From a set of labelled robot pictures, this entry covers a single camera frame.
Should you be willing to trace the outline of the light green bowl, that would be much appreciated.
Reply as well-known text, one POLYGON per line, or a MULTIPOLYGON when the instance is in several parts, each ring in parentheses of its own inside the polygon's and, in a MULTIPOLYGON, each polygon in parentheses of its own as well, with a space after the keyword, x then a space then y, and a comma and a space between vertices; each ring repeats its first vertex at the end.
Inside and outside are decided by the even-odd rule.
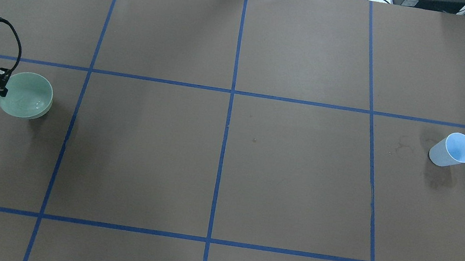
POLYGON ((0 108, 10 116, 34 120, 46 115, 53 104, 51 83, 33 72, 16 73, 6 84, 6 96, 0 96, 0 108))

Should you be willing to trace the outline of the light blue plastic cup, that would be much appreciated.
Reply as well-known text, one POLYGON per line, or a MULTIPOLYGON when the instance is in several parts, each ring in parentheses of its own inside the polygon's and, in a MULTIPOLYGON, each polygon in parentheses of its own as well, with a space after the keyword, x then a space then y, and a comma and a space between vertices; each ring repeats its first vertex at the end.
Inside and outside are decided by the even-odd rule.
POLYGON ((440 140, 428 151, 429 159, 437 167, 465 163, 465 134, 454 132, 440 140))

